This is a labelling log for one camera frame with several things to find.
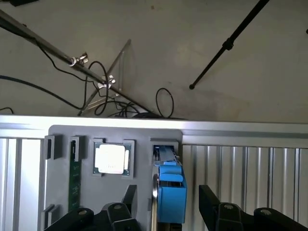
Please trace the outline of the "silver tripod leg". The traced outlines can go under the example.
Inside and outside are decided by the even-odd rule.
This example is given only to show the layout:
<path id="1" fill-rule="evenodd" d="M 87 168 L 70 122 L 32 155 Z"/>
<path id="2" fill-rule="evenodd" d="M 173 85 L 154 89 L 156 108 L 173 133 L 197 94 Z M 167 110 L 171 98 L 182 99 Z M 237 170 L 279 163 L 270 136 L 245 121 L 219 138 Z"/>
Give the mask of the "silver tripod leg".
<path id="1" fill-rule="evenodd" d="M 130 46 L 131 39 L 128 39 L 107 71 L 110 86 L 108 100 L 119 97 L 119 94 L 111 89 L 112 87 L 119 92 L 123 90 L 125 57 Z M 94 88 L 93 93 L 86 100 L 85 108 L 78 112 L 79 116 L 88 113 L 90 110 L 96 108 L 99 104 L 105 101 L 106 96 L 104 91 L 106 90 L 106 87 L 100 83 L 95 83 Z"/>

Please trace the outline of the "black tripod leg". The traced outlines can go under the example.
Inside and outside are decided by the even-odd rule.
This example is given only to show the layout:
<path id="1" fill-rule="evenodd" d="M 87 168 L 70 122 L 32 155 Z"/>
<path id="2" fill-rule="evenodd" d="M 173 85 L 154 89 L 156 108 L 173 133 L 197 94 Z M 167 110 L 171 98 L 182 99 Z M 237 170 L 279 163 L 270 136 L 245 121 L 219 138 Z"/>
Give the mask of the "black tripod leg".
<path id="1" fill-rule="evenodd" d="M 205 69 L 201 72 L 201 74 L 197 77 L 197 79 L 192 84 L 189 85 L 189 89 L 193 90 L 195 86 L 199 83 L 199 81 L 204 77 L 204 75 L 209 71 L 209 69 L 214 65 L 214 63 L 219 59 L 219 57 L 225 51 L 230 51 L 233 48 L 235 40 L 246 29 L 246 27 L 253 21 L 253 19 L 260 13 L 260 11 L 267 5 L 269 1 L 270 0 L 259 0 L 258 1 L 258 3 L 253 7 L 253 9 L 249 12 L 249 14 L 245 17 L 245 19 L 239 24 L 236 30 L 231 34 L 231 36 L 225 40 L 220 50 L 213 57 L 213 59 L 209 62 L 209 64 L 205 67 Z"/>

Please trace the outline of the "silver CPU chip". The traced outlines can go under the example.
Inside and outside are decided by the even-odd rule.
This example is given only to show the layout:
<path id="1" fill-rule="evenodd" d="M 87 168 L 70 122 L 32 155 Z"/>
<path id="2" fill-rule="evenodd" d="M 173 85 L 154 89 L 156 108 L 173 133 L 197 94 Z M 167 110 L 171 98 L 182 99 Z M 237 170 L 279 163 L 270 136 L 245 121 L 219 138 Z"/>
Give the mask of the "silver CPU chip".
<path id="1" fill-rule="evenodd" d="M 125 143 L 95 143 L 93 174 L 130 175 L 133 145 Z"/>

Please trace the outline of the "green RAM stick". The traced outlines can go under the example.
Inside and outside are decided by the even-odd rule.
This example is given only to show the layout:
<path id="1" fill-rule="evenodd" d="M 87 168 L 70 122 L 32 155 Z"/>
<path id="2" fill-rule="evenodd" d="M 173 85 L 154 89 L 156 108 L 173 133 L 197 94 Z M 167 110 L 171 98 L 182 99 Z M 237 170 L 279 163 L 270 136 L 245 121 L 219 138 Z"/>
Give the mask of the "green RAM stick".
<path id="1" fill-rule="evenodd" d="M 68 211 L 80 206 L 81 161 L 77 158 L 77 142 L 70 142 Z"/>

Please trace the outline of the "grey parts rack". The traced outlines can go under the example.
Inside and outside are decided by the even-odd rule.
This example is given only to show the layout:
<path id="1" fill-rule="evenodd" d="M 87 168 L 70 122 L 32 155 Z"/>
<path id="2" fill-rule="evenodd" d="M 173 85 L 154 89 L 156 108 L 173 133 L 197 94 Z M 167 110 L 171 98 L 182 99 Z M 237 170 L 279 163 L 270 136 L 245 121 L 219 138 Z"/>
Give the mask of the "grey parts rack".
<path id="1" fill-rule="evenodd" d="M 137 185 L 137 216 L 145 230 L 149 227 L 153 144 L 179 146 L 182 133 L 174 129 L 108 128 L 53 125 L 45 137 L 47 159 L 46 205 L 54 205 L 54 218 L 68 212 L 70 142 L 77 142 L 77 158 L 81 161 L 80 206 L 100 211 L 110 202 L 119 201 L 127 187 Z M 95 143 L 133 145 L 130 175 L 93 174 Z"/>

